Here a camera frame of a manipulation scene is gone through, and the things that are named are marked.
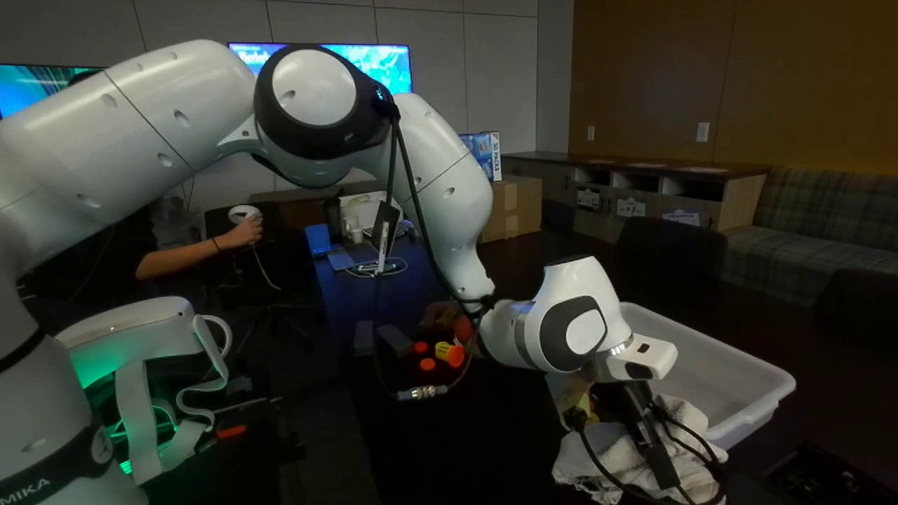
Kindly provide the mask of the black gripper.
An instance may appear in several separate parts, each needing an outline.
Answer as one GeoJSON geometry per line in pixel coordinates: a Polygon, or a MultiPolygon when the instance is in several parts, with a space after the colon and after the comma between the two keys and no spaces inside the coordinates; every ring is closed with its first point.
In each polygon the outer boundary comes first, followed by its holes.
{"type": "Polygon", "coordinates": [[[654,373],[644,364],[624,361],[613,371],[606,361],[588,368],[592,413],[602,422],[640,427],[652,419],[654,394],[650,383],[654,373]]]}

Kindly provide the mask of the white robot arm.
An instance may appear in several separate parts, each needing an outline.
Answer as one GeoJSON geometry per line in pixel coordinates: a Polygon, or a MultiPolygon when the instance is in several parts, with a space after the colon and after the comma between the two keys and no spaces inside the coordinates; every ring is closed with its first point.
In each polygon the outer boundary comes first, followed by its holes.
{"type": "Polygon", "coordinates": [[[147,502],[140,482],[163,467],[112,467],[72,354],[41,328],[17,282],[231,155],[254,155],[302,189],[328,189],[355,169],[382,178],[401,155],[401,206],[455,300],[478,318],[480,347],[506,368],[636,384],[669,377],[680,359],[671,343],[627,322],[592,259],[549,266],[528,300],[494,296],[478,255],[494,190],[422,96],[394,96],[320,44],[288,44],[254,71],[223,43],[188,39],[0,124],[4,505],[147,502]]]}

